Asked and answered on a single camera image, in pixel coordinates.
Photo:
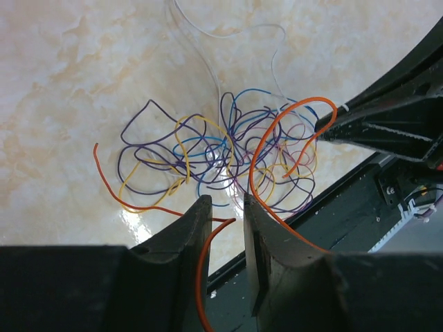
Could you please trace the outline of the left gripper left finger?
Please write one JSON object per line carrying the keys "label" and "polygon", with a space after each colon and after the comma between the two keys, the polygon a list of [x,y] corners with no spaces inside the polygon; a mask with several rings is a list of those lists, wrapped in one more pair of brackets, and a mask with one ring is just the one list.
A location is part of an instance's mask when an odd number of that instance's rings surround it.
{"label": "left gripper left finger", "polygon": [[212,199],[203,195],[176,221],[131,249],[137,331],[200,331],[195,281],[212,230]]}

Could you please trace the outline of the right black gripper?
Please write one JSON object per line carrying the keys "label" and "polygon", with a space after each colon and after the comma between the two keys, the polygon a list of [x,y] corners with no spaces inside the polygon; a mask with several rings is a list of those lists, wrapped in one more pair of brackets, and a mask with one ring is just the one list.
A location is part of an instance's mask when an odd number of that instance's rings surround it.
{"label": "right black gripper", "polygon": [[320,140],[350,144],[413,163],[442,162],[442,95],[379,98],[417,77],[442,56],[442,17],[397,65],[338,108]]}

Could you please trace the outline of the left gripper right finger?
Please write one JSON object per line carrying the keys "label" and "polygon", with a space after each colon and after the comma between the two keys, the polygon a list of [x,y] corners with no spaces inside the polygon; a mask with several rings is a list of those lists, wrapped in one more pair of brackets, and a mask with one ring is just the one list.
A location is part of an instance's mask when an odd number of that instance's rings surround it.
{"label": "left gripper right finger", "polygon": [[324,254],[244,195],[246,270],[259,331],[332,330],[331,280]]}

